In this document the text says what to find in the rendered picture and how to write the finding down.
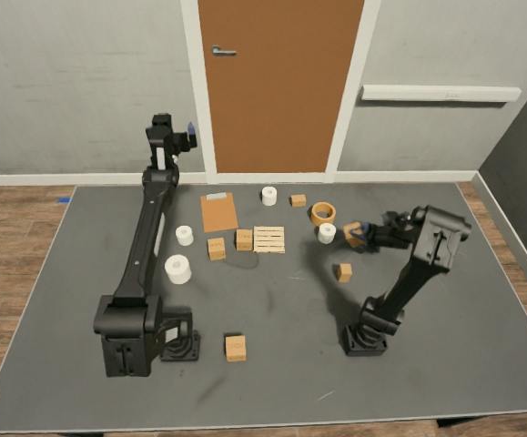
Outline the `tan flat board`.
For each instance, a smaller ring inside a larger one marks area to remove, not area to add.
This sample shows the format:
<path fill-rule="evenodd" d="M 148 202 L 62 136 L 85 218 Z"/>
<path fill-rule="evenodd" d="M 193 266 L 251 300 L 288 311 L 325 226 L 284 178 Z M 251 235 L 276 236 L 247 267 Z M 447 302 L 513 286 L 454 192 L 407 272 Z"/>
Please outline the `tan flat board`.
<path fill-rule="evenodd" d="M 205 233 L 238 228 L 232 193 L 210 194 L 200 198 Z"/>

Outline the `tan hollow tube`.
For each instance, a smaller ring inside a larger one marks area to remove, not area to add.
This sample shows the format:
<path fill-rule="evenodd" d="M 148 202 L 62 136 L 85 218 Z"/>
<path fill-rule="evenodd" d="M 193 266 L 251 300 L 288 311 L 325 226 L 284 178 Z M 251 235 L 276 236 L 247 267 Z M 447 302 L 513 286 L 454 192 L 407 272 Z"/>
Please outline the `tan hollow tube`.
<path fill-rule="evenodd" d="M 330 215 L 330 218 L 321 218 L 317 216 L 317 212 L 326 212 Z M 334 217 L 335 217 L 336 211 L 335 208 L 333 208 L 329 203 L 320 202 L 313 206 L 310 219 L 312 223 L 318 227 L 320 227 L 324 223 L 332 224 Z"/>

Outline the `small square wooden pallet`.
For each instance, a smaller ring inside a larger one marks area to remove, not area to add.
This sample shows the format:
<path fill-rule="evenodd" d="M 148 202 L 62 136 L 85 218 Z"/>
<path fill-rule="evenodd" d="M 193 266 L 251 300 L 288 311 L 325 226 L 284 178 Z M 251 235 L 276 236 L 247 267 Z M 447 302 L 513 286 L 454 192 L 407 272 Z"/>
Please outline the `small square wooden pallet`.
<path fill-rule="evenodd" d="M 284 253 L 283 231 L 283 227 L 254 227 L 254 252 Z"/>

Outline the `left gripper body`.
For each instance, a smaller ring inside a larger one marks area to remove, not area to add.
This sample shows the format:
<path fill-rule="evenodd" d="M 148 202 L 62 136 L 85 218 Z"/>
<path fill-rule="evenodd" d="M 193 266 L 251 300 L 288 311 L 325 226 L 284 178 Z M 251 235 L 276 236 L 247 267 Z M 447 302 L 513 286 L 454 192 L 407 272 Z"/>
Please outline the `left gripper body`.
<path fill-rule="evenodd" d="M 197 148 L 197 139 L 195 134 L 180 133 L 182 139 L 182 146 L 180 152 L 189 152 L 191 148 Z M 189 138 L 189 142 L 188 142 Z"/>

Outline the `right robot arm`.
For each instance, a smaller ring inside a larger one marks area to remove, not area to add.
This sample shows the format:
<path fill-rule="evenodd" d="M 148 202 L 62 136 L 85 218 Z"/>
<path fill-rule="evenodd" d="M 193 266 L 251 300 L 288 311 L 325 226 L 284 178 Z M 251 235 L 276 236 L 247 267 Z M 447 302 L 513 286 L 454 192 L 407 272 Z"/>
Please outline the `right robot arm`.
<path fill-rule="evenodd" d="M 366 298 L 364 304 L 367 303 L 367 307 L 360 323 L 346 325 L 352 352 L 386 351 L 389 348 L 385 334 L 393 336 L 402 324 L 405 310 L 400 309 L 428 279 L 440 272 L 448 272 L 460 241 L 466 240 L 472 229 L 472 224 L 466 222 L 464 216 L 431 204 L 426 208 L 419 205 L 412 215 L 406 215 L 400 217 L 399 213 L 389 212 L 382 216 L 386 227 L 378 227 L 376 235 L 390 237 L 392 234 L 392 249 L 409 251 L 412 245 L 410 260 L 383 295 Z"/>

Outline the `tan cardboard cube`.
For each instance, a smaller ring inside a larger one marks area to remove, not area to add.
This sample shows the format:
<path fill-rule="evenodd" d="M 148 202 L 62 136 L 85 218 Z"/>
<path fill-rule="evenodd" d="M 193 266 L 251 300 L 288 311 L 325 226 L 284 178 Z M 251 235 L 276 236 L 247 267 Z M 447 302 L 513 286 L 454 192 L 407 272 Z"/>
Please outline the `tan cardboard cube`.
<path fill-rule="evenodd" d="M 291 196 L 290 201 L 291 201 L 292 207 L 300 207 L 300 206 L 306 205 L 305 195 Z"/>

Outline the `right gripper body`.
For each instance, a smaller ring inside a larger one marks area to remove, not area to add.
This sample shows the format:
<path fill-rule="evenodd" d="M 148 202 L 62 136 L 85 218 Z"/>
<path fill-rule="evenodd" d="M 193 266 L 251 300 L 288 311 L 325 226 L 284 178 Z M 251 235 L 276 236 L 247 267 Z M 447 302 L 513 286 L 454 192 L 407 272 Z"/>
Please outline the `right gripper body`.
<path fill-rule="evenodd" d="M 392 239 L 391 237 L 392 234 L 390 237 L 377 236 L 376 235 L 377 230 L 378 230 L 378 225 L 372 226 L 372 224 L 370 224 L 368 231 L 367 231 L 367 236 L 369 237 L 368 246 L 370 247 L 370 250 L 372 251 L 372 253 L 375 253 L 375 251 L 377 251 L 377 253 L 380 254 L 381 248 L 379 247 L 383 247 L 384 249 L 392 249 L 391 243 L 390 243 L 390 239 Z M 370 233 L 372 235 L 370 235 Z"/>

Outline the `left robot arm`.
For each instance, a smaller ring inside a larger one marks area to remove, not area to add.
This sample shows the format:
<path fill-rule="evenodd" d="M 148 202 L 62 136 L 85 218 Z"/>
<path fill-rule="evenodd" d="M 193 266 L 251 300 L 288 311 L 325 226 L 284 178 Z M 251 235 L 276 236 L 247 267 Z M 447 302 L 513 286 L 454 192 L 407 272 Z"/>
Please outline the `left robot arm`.
<path fill-rule="evenodd" d="M 114 296 L 101 296 L 94 319 L 108 378 L 148 377 L 158 355 L 161 361 L 198 359 L 200 335 L 192 331 L 192 312 L 162 312 L 161 296 L 151 295 L 165 219 L 179 182 L 175 165 L 182 146 L 171 115 L 158 113 L 151 123 L 152 165 L 142 175 L 144 202 L 125 272 Z"/>

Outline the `tan cardboard carton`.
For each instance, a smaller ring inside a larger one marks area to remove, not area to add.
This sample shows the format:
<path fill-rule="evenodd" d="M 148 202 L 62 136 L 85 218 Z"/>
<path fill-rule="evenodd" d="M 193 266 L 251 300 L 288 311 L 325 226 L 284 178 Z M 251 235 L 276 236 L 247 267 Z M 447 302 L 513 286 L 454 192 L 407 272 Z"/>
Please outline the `tan cardboard carton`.
<path fill-rule="evenodd" d="M 350 231 L 351 230 L 358 229 L 358 228 L 360 228 L 360 226 L 361 226 L 361 224 L 359 223 L 357 225 L 354 225 L 354 226 L 346 228 L 348 242 L 350 243 L 350 245 L 353 248 L 357 248 L 359 246 L 368 244 L 368 242 L 364 242 L 364 241 L 362 241 L 360 239 L 357 239 L 357 238 L 355 238 L 355 237 L 350 235 Z M 362 231 L 363 231 L 363 233 L 362 233 Z M 365 230 L 362 230 L 362 231 L 355 232 L 355 234 L 362 236 L 362 235 L 364 235 Z"/>
<path fill-rule="evenodd" d="M 228 361 L 245 361 L 245 336 L 226 337 Z"/>
<path fill-rule="evenodd" d="M 237 229 L 237 250 L 252 249 L 252 230 Z"/>
<path fill-rule="evenodd" d="M 223 238 L 208 239 L 208 249 L 210 260 L 226 258 Z"/>

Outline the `brown rectangular block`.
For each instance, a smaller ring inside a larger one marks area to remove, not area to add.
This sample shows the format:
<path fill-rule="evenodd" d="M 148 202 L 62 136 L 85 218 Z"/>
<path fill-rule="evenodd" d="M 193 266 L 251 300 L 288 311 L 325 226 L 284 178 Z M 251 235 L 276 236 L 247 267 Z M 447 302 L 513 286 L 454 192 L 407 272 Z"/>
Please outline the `brown rectangular block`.
<path fill-rule="evenodd" d="M 339 282 L 349 282 L 352 274 L 350 264 L 340 264 L 337 274 Z"/>

